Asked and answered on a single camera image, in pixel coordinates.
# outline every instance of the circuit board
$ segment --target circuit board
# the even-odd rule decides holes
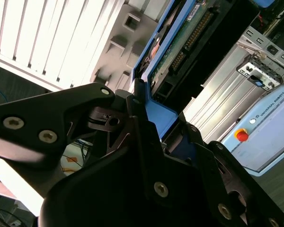
[[[183,23],[180,31],[174,38],[170,47],[162,57],[155,71],[151,75],[151,81],[157,82],[159,77],[172,65],[176,69],[181,60],[184,58],[182,48],[191,48],[194,41],[198,38],[203,27],[207,25],[212,17],[209,8],[214,4],[215,0],[207,0],[203,4],[197,3],[186,21]]]

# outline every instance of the metal bolt head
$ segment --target metal bolt head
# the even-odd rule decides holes
[[[198,131],[198,129],[197,129],[195,126],[193,126],[193,125],[191,125],[190,128],[191,128],[193,131]]]
[[[219,148],[220,150],[223,150],[223,146],[220,143],[217,143],[217,148]]]
[[[39,133],[39,139],[44,143],[54,143],[57,141],[58,136],[51,130],[43,130]]]
[[[105,88],[101,88],[101,91],[105,95],[109,95],[109,90],[106,90]]]
[[[227,206],[225,206],[223,203],[219,203],[218,209],[223,217],[225,217],[227,220],[231,220],[231,212],[228,210]]]
[[[156,182],[153,187],[155,189],[155,192],[162,198],[166,198],[168,196],[169,190],[162,182]]]
[[[279,224],[273,218],[269,218],[268,220],[269,220],[271,226],[279,227]]]
[[[18,117],[7,117],[3,120],[3,125],[8,129],[21,129],[24,126],[24,121]]]

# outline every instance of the blue cable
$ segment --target blue cable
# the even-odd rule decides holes
[[[8,103],[8,99],[6,98],[6,96],[0,91],[0,94],[2,95],[2,97],[5,99],[5,102]]]

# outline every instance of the white label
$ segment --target white label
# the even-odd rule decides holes
[[[194,17],[194,15],[195,15],[195,13],[198,11],[199,7],[200,7],[200,4],[197,4],[197,5],[193,8],[193,10],[190,12],[190,14],[189,14],[189,16],[188,16],[188,18],[187,18],[187,21],[191,21],[191,19],[192,19],[192,18]]]

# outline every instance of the gray floor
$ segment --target gray floor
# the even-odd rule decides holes
[[[11,102],[44,94],[45,88],[0,68],[0,91]],[[5,100],[0,95],[0,104],[2,103],[5,103]]]
[[[255,180],[284,212],[284,159]]]

